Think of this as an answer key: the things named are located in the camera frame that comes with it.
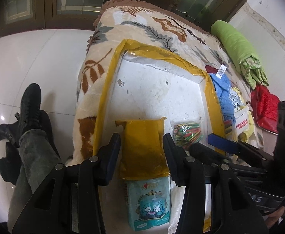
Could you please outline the operator right hand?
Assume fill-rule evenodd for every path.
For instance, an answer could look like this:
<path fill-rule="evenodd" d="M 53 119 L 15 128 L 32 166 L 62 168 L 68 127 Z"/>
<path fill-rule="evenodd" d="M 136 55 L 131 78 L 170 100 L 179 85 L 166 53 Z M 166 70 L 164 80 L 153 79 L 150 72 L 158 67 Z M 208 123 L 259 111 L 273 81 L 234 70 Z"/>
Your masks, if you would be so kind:
<path fill-rule="evenodd" d="M 276 222 L 278 222 L 279 219 L 284 215 L 284 213 L 285 213 L 285 207 L 282 206 L 278 210 L 269 214 L 267 216 L 267 219 L 265 220 L 265 224 L 268 227 L 268 229 L 270 229 Z"/>

